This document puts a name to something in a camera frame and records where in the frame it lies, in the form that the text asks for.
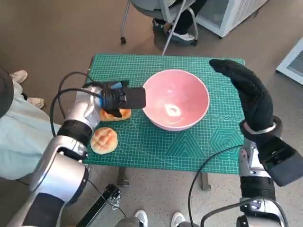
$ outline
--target white cabinet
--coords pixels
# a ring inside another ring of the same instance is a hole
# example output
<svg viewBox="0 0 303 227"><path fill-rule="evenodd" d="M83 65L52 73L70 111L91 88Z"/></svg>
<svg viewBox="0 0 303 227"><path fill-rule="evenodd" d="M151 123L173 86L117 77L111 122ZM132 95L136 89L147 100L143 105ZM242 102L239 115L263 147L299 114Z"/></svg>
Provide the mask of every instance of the white cabinet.
<svg viewBox="0 0 303 227"><path fill-rule="evenodd" d="M224 37L267 1L208 0L197 15L196 21L220 37Z"/></svg>

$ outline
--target pink bowl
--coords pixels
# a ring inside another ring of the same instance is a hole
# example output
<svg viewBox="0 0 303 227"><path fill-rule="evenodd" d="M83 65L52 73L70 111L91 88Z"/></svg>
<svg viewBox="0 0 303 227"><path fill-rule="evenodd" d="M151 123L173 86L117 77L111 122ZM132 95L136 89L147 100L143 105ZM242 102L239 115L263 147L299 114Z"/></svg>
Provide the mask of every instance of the pink bowl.
<svg viewBox="0 0 303 227"><path fill-rule="evenodd" d="M204 83L183 70L164 70L143 85L146 91L146 116L168 131L188 129L199 122L209 107Z"/></svg>

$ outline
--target person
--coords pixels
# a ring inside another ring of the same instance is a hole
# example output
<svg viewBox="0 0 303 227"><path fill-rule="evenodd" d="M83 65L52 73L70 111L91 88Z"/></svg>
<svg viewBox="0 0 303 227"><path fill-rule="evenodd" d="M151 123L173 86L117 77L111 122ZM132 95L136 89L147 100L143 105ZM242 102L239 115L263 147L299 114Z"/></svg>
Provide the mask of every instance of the person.
<svg viewBox="0 0 303 227"><path fill-rule="evenodd" d="M202 9L202 7L205 5L207 0L196 0L190 7L193 10L195 16L199 13L199 11ZM154 31L161 31L164 32L164 25L166 24L165 20L162 19L156 19L154 18L152 20L153 24L153 30ZM172 39L175 41L179 41L182 43L191 43L194 41L195 36L188 33L188 29L193 24L193 19L188 10L185 10L176 25L175 31L172 33Z"/></svg>
<svg viewBox="0 0 303 227"><path fill-rule="evenodd" d="M11 74L0 68L0 177L15 180L32 173L53 135L40 102L25 100L27 73Z"/></svg>
<svg viewBox="0 0 303 227"><path fill-rule="evenodd" d="M25 70L20 70L14 73L10 73L10 77L13 79L13 81L17 82L18 84L21 84L26 78L28 74ZM38 98L38 97L27 97L26 94L23 92L21 93L25 100L27 100L29 103L33 104L34 106L38 107L39 109L42 109L44 106L44 99Z"/></svg>
<svg viewBox="0 0 303 227"><path fill-rule="evenodd" d="M135 213L134 217L124 218L119 221L115 227L148 227L147 214L144 210L139 210ZM171 227L191 227L189 222L186 222L185 217L180 212L172 216Z"/></svg>

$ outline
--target shoe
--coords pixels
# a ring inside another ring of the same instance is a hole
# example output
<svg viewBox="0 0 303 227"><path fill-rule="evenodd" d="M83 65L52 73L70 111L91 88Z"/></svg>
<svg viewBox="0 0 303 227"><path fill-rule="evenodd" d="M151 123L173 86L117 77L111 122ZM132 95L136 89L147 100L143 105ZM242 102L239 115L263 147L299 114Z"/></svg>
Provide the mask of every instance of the shoe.
<svg viewBox="0 0 303 227"><path fill-rule="evenodd" d="M159 24L155 19L152 20L152 30L154 32L164 32L164 24Z"/></svg>
<svg viewBox="0 0 303 227"><path fill-rule="evenodd" d="M172 33L172 40L177 41L179 43L183 43L183 44L191 44L194 40L195 40L195 36L186 33L184 35L180 35L176 32Z"/></svg>
<svg viewBox="0 0 303 227"><path fill-rule="evenodd" d="M25 70L20 70L18 72L14 72L10 74L10 77L21 84L27 78L27 72Z"/></svg>
<svg viewBox="0 0 303 227"><path fill-rule="evenodd" d="M184 221L186 221L186 220L185 220L185 217L183 216L183 214L181 214L180 212L177 212L172 216L170 226L171 227L177 227L178 225L180 225Z"/></svg>
<svg viewBox="0 0 303 227"><path fill-rule="evenodd" d="M34 106L38 107L39 109L42 109L44 106L44 99L42 98L27 98L27 101L29 101Z"/></svg>
<svg viewBox="0 0 303 227"><path fill-rule="evenodd" d="M144 210L137 211L134 216L137 217L140 222L142 222L144 227L147 227L147 214Z"/></svg>

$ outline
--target bread bun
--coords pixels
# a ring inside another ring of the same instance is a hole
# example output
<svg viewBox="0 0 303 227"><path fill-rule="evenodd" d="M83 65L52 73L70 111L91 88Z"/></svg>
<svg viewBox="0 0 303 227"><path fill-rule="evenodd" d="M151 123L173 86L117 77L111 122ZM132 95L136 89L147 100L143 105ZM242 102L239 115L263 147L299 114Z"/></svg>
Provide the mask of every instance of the bread bun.
<svg viewBox="0 0 303 227"><path fill-rule="evenodd" d="M120 114L122 117L115 117L111 115L110 113L106 113L103 109L100 111L100 120L102 122L112 122L112 121L121 121L126 120L131 117L132 110L130 109L119 109Z"/></svg>
<svg viewBox="0 0 303 227"><path fill-rule="evenodd" d="M114 151L118 145L118 135L111 128L99 128L90 139L90 146L94 152L103 155Z"/></svg>

